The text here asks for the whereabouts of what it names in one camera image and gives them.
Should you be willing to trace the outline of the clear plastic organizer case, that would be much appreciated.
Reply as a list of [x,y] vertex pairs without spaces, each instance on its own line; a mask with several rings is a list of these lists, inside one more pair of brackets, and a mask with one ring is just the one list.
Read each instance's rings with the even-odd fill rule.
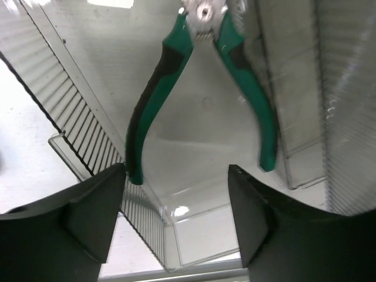
[[283,187],[330,212],[375,208],[375,2],[250,1],[277,108]]

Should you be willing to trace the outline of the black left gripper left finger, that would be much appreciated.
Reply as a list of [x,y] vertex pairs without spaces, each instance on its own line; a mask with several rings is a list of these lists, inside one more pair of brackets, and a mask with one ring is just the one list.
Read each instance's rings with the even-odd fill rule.
[[123,163],[1,214],[1,281],[97,281],[125,187]]

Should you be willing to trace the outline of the smoky clear plastic drawer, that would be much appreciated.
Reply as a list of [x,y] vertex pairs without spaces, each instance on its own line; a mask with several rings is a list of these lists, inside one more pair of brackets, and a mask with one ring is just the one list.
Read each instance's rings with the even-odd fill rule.
[[[271,102],[257,60],[250,1],[230,1],[245,53]],[[49,144],[77,178],[125,158],[126,129],[180,8],[179,1],[2,1],[1,54],[53,127]],[[238,252],[227,168],[259,168],[255,108],[209,41],[196,43],[153,121],[143,147],[141,185],[126,182],[124,217],[169,271]]]

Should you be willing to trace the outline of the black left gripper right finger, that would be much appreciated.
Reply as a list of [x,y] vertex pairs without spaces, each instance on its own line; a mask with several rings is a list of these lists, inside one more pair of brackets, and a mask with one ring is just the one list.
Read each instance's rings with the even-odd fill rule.
[[227,172],[241,263],[250,281],[374,281],[375,211],[304,204],[240,166]]

